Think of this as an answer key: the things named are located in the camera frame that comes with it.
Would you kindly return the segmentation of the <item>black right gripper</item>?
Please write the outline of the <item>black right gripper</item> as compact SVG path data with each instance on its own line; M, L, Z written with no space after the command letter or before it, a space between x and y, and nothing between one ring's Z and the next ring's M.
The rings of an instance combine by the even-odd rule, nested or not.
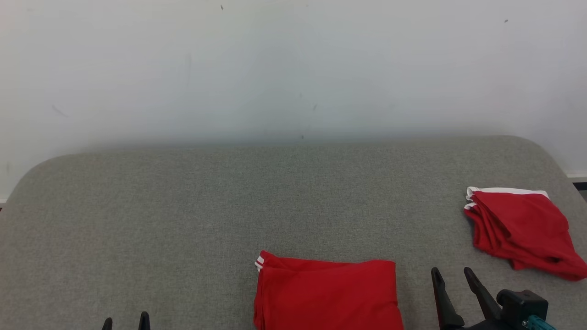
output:
M456 313L446 291L446 282L438 267L431 269L432 287L434 291L437 319L440 330L526 330L526 319L516 322L499 320L502 309L488 292L471 268L464 268L470 290L475 294L486 320L465 326L463 318Z

